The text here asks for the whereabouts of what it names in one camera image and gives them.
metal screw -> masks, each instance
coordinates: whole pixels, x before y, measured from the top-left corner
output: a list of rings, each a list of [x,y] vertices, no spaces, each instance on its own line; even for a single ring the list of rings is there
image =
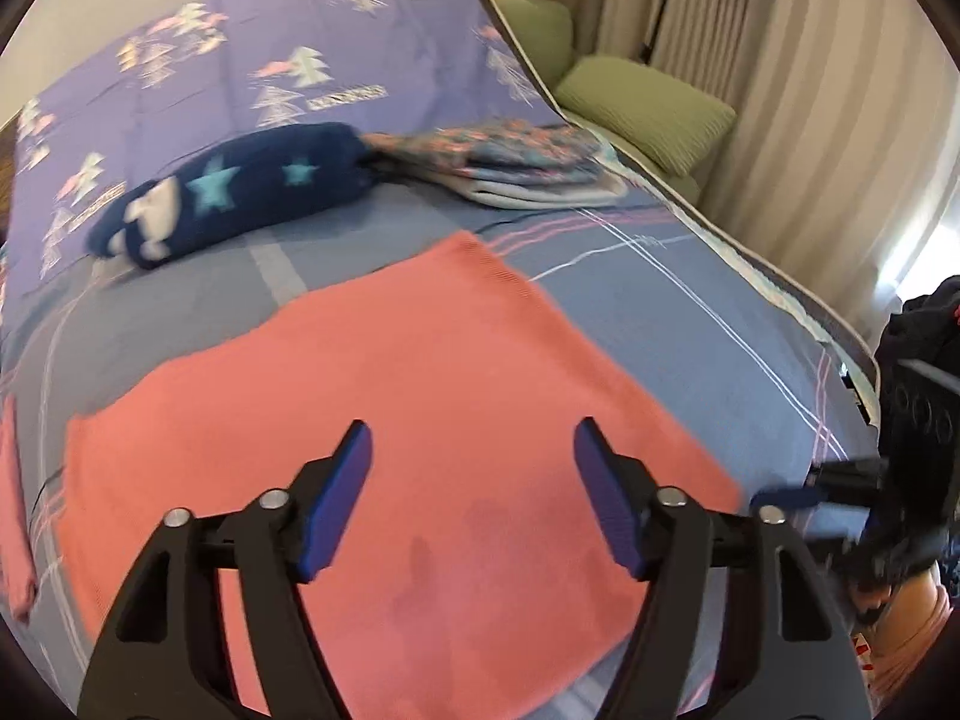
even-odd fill
[[[760,519],[766,522],[768,525],[782,525],[786,522],[786,514],[784,510],[778,506],[761,506]]]
[[[279,509],[290,500],[286,490],[267,490],[260,497],[261,509]]]
[[[163,524],[168,528],[179,528],[186,525],[190,521],[190,517],[193,517],[193,514],[190,514],[190,509],[170,509],[163,516]]]
[[[686,495],[679,488],[660,488],[656,491],[656,499],[661,503],[661,506],[669,507],[669,509],[686,506]]]

star print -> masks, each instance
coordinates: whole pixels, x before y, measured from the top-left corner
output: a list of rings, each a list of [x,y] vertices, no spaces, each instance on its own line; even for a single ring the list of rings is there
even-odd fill
[[[305,159],[298,159],[290,165],[284,165],[283,174],[286,178],[284,183],[288,187],[304,187],[311,184],[314,170],[317,170],[317,166],[311,165]]]
[[[238,167],[224,167],[224,158],[218,154],[206,163],[200,178],[187,181],[186,185],[197,196],[194,208],[198,217],[214,209],[218,211],[232,209],[233,201],[230,199],[227,184],[238,170],[240,170]]]

blue gray bed sheet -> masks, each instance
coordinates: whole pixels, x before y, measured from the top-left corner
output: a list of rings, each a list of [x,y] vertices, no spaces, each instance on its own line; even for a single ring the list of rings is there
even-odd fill
[[[3,348],[40,576],[30,628],[19,635],[71,706],[92,642],[50,527],[64,504],[66,421],[101,410],[166,360],[258,326],[306,290],[368,274],[461,229],[546,290],[717,457],[745,496],[800,482],[814,459],[875,448],[875,432],[827,348],[640,189],[616,209],[525,213],[473,205],[426,184],[384,184],[355,205],[157,271],[86,258],[7,317],[13,328]],[[712,673],[723,600],[717,572],[689,675],[692,700]],[[533,716],[592,717],[621,655],[618,648]]]

